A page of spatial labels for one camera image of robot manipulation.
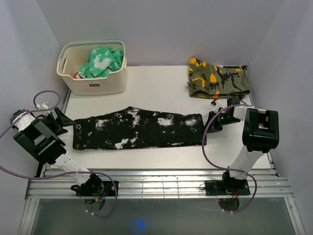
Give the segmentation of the black white tie-dye trousers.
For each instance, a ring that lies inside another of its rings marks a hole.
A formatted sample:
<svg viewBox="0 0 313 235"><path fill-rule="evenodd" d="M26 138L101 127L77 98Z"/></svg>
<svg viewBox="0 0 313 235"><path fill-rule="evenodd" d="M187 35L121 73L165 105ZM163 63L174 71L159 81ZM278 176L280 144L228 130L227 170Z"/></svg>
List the black white tie-dye trousers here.
<svg viewBox="0 0 313 235"><path fill-rule="evenodd" d="M201 114L182 115L135 107L75 120L75 150L122 150L201 145Z"/></svg>

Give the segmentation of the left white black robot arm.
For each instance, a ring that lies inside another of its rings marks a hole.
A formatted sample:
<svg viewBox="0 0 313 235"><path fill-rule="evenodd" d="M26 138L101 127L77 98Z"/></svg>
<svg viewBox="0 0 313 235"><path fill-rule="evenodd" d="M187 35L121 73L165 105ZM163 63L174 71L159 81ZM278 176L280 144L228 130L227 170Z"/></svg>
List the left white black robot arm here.
<svg viewBox="0 0 313 235"><path fill-rule="evenodd" d="M77 196L98 196L104 193L102 180L85 167L79 166L70 157L66 144L59 135L67 133L65 127L73 126L74 121L65 116L59 108L55 108L56 117L51 112L35 117L27 110L16 111L10 119L14 128L18 129L13 139L41 164L54 165L64 172L74 172L71 177L75 185L71 190Z"/></svg>

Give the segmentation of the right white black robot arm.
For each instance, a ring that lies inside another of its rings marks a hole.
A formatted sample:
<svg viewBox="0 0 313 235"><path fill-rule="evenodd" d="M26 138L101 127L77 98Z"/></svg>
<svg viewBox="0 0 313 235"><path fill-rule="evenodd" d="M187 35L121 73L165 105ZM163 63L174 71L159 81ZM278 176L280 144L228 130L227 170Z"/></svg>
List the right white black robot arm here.
<svg viewBox="0 0 313 235"><path fill-rule="evenodd" d="M225 125L243 122L243 146L235 161L222 168L222 179L206 181L204 190L207 196L249 195L247 182L249 172L261 156L275 149L279 144L279 116L277 111L262 110L246 104L235 96L226 96L227 106L223 107L216 99L211 102L214 110L209 112L202 136L202 144L207 143L207 134L218 132Z"/></svg>

